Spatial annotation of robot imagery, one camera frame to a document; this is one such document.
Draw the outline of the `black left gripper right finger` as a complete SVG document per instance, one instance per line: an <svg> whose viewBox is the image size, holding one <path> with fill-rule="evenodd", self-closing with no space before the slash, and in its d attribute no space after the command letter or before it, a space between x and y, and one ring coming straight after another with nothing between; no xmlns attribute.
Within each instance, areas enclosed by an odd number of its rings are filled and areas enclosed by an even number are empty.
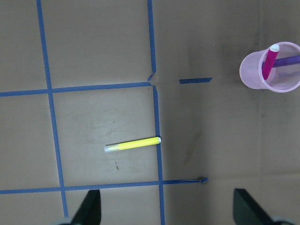
<svg viewBox="0 0 300 225"><path fill-rule="evenodd" d="M233 219L236 225L276 225L246 189L235 188L233 192Z"/></svg>

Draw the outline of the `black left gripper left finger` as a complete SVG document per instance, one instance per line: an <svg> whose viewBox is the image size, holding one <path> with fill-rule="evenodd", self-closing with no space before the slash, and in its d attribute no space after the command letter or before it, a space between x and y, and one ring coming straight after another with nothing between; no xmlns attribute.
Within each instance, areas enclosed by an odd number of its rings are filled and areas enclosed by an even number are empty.
<svg viewBox="0 0 300 225"><path fill-rule="evenodd" d="M71 220L71 225L99 225L101 223L100 190L90 190L78 211Z"/></svg>

